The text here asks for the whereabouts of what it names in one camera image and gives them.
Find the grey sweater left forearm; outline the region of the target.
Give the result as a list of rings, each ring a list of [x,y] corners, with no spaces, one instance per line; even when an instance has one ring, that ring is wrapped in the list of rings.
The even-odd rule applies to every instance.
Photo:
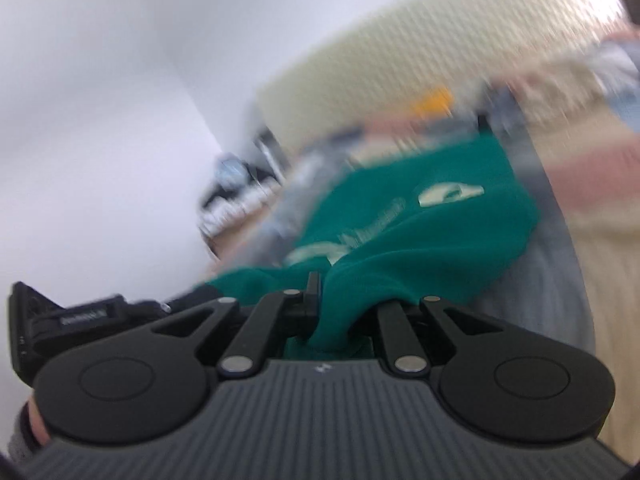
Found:
[[[40,450],[41,444],[30,426],[28,406],[24,404],[14,420],[13,432],[8,444],[9,458],[14,464],[22,464]]]

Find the left hand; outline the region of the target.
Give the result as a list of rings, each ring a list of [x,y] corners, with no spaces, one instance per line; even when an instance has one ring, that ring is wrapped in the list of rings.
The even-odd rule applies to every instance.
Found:
[[[40,446],[47,445],[51,436],[44,420],[38,410],[34,396],[30,396],[27,401],[27,413],[30,431]]]

